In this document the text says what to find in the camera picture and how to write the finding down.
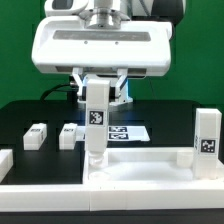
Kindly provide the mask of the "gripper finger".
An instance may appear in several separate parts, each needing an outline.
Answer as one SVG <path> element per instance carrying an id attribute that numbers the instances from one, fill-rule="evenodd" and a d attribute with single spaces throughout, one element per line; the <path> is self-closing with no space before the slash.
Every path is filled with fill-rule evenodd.
<path id="1" fill-rule="evenodd" d="M 114 86 L 110 86 L 110 91 L 109 91 L 110 100 L 116 100 L 120 98 L 121 91 L 127 82 L 127 74 L 128 74 L 128 70 L 125 68 L 119 68 L 117 70 L 118 80 Z"/>
<path id="2" fill-rule="evenodd" d="M 77 95 L 79 97 L 83 96 L 83 90 L 84 90 L 84 78 L 85 78 L 85 72 L 83 68 L 74 67 L 72 69 L 72 76 L 78 85 L 78 92 Z"/>

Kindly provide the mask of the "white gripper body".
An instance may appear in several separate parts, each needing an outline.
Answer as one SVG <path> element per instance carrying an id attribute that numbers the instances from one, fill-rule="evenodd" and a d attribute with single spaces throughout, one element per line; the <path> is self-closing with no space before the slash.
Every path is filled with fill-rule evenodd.
<path id="1" fill-rule="evenodd" d="M 42 73 L 163 76 L 171 64 L 172 24 L 124 21 L 118 30 L 87 29 L 77 16 L 47 17 L 39 24 L 32 61 Z"/>

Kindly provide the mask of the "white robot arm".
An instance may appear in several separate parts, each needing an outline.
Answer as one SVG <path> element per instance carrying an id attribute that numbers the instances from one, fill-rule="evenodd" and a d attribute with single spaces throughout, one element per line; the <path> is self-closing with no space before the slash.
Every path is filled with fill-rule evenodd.
<path id="1" fill-rule="evenodd" d="M 46 0 L 32 61 L 42 73 L 68 74 L 86 98 L 90 79 L 111 82 L 110 100 L 129 100 L 129 78 L 163 76 L 186 0 Z"/>

